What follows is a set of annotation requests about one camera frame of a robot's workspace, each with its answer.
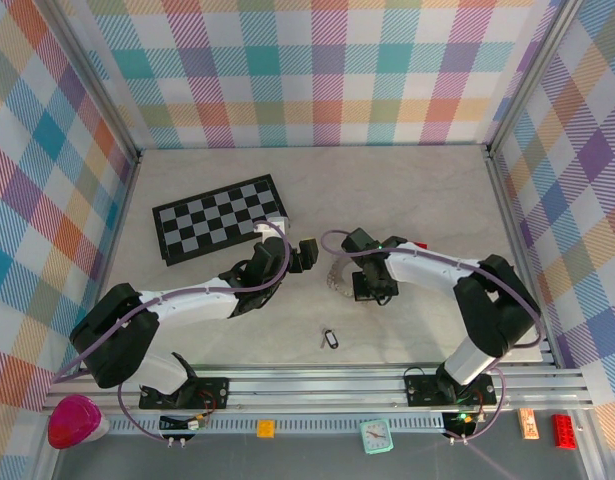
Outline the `black grey chessboard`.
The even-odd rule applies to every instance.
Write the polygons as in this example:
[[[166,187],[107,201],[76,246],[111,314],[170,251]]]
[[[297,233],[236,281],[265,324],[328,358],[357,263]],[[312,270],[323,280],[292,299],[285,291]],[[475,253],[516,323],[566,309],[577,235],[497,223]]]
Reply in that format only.
[[[172,266],[253,240],[255,222],[287,212],[266,174],[157,206],[152,214],[161,258]]]

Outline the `teal alarm clock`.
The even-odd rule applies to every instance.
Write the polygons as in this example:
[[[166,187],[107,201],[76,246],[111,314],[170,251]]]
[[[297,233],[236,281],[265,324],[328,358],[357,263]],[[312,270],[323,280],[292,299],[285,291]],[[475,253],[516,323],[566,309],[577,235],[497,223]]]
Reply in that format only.
[[[393,449],[389,422],[386,419],[376,419],[362,422],[360,433],[366,454],[386,453]]]

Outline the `small connector board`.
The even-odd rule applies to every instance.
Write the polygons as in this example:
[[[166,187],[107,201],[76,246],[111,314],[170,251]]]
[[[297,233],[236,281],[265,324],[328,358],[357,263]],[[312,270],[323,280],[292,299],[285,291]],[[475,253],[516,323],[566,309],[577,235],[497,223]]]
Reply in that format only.
[[[475,412],[443,412],[442,419],[444,425],[443,436],[453,443],[456,440],[466,442],[468,438],[476,435],[478,433],[478,425],[483,416]]]
[[[175,443],[185,448],[186,444],[201,429],[206,427],[208,417],[208,413],[201,413],[188,418],[161,415],[158,422],[158,432],[168,443],[169,448],[172,448]]]

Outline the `wooden printed block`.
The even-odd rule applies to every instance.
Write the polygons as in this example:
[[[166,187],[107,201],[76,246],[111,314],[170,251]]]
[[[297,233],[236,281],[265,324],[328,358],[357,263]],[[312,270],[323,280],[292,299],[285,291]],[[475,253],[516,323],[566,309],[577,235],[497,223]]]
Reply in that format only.
[[[534,410],[531,408],[520,408],[518,410],[521,436],[524,440],[538,440],[540,434]]]

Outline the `pink dome object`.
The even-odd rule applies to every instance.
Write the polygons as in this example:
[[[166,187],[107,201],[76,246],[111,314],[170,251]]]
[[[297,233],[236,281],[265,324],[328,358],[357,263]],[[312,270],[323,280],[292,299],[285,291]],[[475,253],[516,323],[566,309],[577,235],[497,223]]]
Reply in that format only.
[[[51,447],[63,450],[98,440],[109,429],[109,420],[90,398],[70,395],[62,399],[51,414],[47,438]]]

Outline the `large red toy brick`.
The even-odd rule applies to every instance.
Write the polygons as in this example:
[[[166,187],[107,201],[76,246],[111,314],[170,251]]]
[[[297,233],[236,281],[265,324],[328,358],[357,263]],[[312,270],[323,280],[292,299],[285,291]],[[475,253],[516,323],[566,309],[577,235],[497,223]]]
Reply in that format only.
[[[554,414],[552,425],[555,446],[559,449],[575,450],[577,443],[571,417],[565,414]]]

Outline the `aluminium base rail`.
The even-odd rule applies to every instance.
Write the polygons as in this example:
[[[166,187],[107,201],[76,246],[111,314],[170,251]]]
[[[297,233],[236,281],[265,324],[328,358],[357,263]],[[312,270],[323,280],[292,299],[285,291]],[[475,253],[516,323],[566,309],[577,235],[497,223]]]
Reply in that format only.
[[[551,363],[501,363],[492,376],[505,410],[587,410],[591,393],[578,369]],[[409,410],[409,375],[433,379],[436,366],[421,364],[196,365],[200,378],[228,380],[227,413],[400,412]]]

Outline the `aluminium side frame beam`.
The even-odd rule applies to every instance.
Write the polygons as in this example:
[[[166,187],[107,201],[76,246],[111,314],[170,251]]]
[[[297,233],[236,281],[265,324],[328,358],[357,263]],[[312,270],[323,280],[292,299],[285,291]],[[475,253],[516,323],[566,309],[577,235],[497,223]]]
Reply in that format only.
[[[514,216],[513,205],[508,195],[504,178],[500,167],[487,147],[482,148],[483,160],[489,175],[494,195],[500,210],[508,242],[510,244],[512,256],[515,261],[516,270],[519,277],[523,280],[528,291],[541,309],[540,325],[542,328],[542,342],[539,346],[543,362],[553,365],[555,368],[562,368],[562,355],[557,343],[553,343],[553,330],[549,324],[548,309],[542,297],[539,284],[530,265],[530,258],[524,242],[519,224]]]
[[[74,371],[81,368],[80,363],[70,366],[70,363],[78,356],[78,353],[71,345],[69,335],[73,328],[84,318],[87,312],[102,297],[106,283],[111,274],[111,267],[116,255],[118,243],[127,216],[128,208],[134,192],[140,161],[131,162],[128,167],[128,174],[123,185],[118,187],[114,197],[115,210],[110,209],[108,213],[112,217],[111,228],[105,228],[101,236],[103,251],[99,257],[95,257],[93,265],[94,279],[89,278],[85,284],[80,302],[74,303],[69,297],[62,296],[58,304],[58,309],[52,319],[51,327],[56,331],[59,340],[56,344],[58,350],[52,352],[59,360],[56,373],[50,376],[49,385],[44,390],[44,398],[41,409],[48,406],[51,388],[56,386],[56,378],[72,375]]]

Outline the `aluminium frame post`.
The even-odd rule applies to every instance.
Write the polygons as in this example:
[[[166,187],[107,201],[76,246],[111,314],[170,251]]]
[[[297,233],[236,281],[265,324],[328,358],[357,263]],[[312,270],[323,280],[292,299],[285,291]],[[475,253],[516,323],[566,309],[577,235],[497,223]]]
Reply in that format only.
[[[488,158],[495,159],[504,142],[513,132],[522,110],[525,108],[533,91],[542,80],[550,62],[563,40],[569,26],[576,18],[585,0],[560,0],[558,9],[547,25],[541,42],[528,62],[527,70],[518,82],[518,87],[511,97],[508,107],[486,145]]]
[[[86,9],[86,0],[34,1],[122,150],[139,164],[141,149],[118,109],[114,91],[109,90],[119,73],[116,67],[107,66],[107,48],[102,46],[103,38]]]

